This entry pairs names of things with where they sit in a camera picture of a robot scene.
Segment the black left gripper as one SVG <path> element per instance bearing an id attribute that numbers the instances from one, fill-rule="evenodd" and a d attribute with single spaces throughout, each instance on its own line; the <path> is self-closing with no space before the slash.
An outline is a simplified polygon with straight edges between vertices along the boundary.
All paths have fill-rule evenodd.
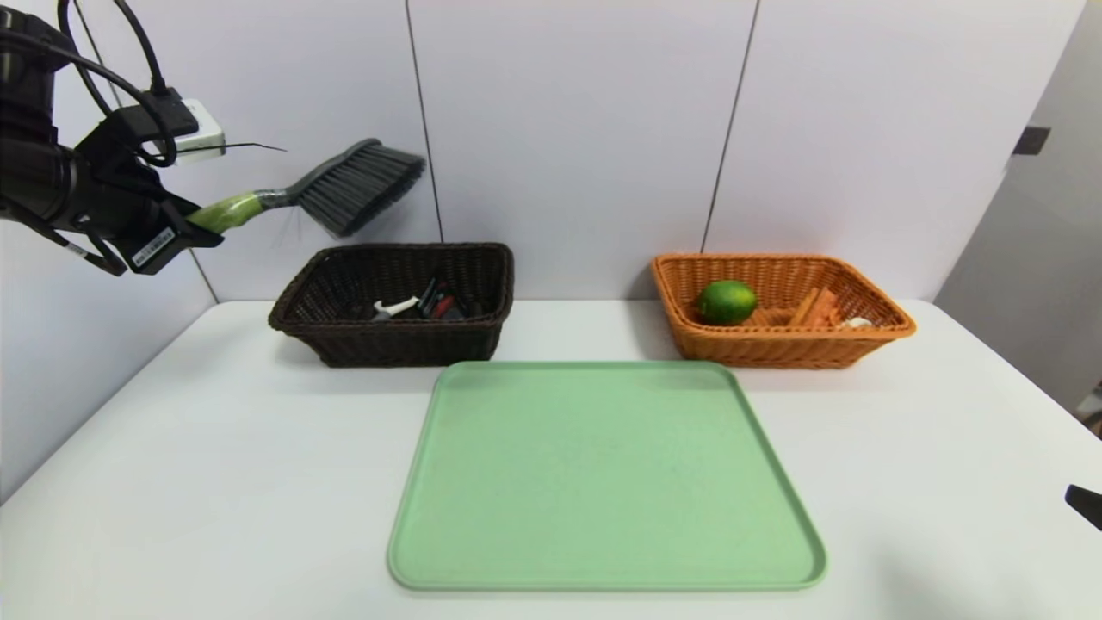
<path id="1" fill-rule="evenodd" d="M 116 171 L 105 180 L 67 171 L 62 187 L 62 228 L 85 236 L 94 250 L 64 247 L 110 275 L 155 275 L 182 250 L 224 242 L 222 233 L 185 222 L 199 205 L 163 187 L 154 171 Z"/>

